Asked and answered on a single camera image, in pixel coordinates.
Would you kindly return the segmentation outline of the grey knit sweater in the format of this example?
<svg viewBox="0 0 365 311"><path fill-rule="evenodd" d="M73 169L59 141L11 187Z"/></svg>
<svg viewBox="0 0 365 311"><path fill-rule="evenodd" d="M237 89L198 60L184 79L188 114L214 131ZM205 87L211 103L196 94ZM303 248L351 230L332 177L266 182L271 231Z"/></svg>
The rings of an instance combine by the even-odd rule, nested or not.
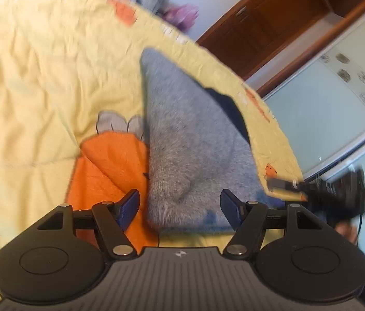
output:
<svg viewBox="0 0 365 311"><path fill-rule="evenodd" d="M159 51L140 58L149 132L147 221L157 232L220 232L230 229L220 193L271 209L280 199L265 193L245 130L197 81Z"/></svg>

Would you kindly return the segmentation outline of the frosted glass wardrobe door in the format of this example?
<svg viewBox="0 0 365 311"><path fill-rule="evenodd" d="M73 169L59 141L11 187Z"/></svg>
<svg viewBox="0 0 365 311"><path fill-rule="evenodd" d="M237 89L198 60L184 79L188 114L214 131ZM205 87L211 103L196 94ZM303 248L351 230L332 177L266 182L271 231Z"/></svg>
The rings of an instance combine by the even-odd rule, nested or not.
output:
<svg viewBox="0 0 365 311"><path fill-rule="evenodd" d="M365 14L265 102L306 180L365 176ZM365 252L365 215L358 243Z"/></svg>

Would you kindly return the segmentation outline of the yellow carrot print bedspread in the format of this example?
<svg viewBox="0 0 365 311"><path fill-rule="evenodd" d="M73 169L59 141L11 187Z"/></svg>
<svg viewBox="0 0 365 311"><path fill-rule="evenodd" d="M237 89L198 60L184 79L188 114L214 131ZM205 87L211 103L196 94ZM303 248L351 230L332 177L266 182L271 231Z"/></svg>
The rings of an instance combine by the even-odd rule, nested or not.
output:
<svg viewBox="0 0 365 311"><path fill-rule="evenodd" d="M71 199L120 199L131 164L103 174L91 152L128 143L146 171L140 56L153 47L232 98L258 176L303 177L259 95L178 30L130 0L0 0L0 248Z"/></svg>

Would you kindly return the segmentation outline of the brown wooden door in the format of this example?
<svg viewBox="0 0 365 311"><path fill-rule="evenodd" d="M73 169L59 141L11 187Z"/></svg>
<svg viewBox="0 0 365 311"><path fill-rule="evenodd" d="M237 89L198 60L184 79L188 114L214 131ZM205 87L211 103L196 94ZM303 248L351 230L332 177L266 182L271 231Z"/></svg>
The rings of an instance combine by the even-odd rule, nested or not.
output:
<svg viewBox="0 0 365 311"><path fill-rule="evenodd" d="M240 0L197 41L242 79L248 79L328 13L337 25L257 88L274 90L365 12L365 0Z"/></svg>

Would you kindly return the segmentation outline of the pink plastic bag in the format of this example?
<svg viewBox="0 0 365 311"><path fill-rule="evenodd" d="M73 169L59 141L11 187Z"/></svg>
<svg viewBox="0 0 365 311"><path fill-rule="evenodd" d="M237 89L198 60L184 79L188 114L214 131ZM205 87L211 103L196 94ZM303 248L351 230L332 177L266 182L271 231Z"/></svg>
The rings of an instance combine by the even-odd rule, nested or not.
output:
<svg viewBox="0 0 365 311"><path fill-rule="evenodd" d="M186 33L195 24L199 16L199 7L192 4L171 5L164 13L163 19L180 31Z"/></svg>

